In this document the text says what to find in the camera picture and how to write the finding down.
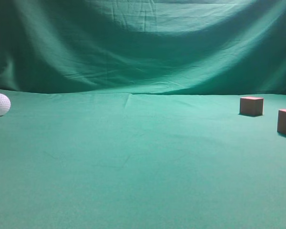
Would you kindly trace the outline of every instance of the table surface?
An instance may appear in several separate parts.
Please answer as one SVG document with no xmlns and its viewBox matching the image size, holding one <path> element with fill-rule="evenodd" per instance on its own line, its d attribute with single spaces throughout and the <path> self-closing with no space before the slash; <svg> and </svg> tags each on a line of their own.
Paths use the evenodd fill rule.
<svg viewBox="0 0 286 229">
<path fill-rule="evenodd" d="M 0 229 L 286 229 L 286 95 L 0 93 Z"/>
</svg>

